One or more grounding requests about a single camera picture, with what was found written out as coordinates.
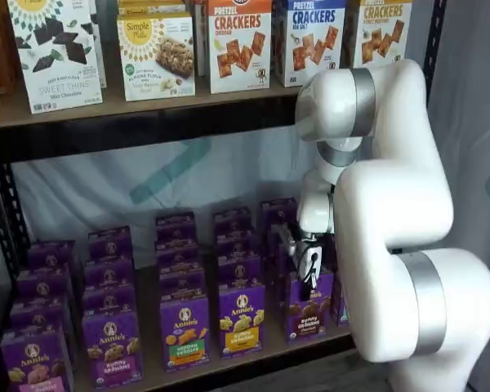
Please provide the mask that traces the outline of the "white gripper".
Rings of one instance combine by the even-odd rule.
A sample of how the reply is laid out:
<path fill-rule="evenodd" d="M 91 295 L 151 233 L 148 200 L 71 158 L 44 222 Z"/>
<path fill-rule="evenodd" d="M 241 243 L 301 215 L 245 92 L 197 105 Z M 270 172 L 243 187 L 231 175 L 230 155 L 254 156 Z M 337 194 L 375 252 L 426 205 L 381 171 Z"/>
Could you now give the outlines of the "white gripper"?
<path fill-rule="evenodd" d="M 296 245 L 296 270 L 301 286 L 301 300 L 308 301 L 316 288 L 323 258 L 323 248 L 319 243 L 298 243 Z"/>

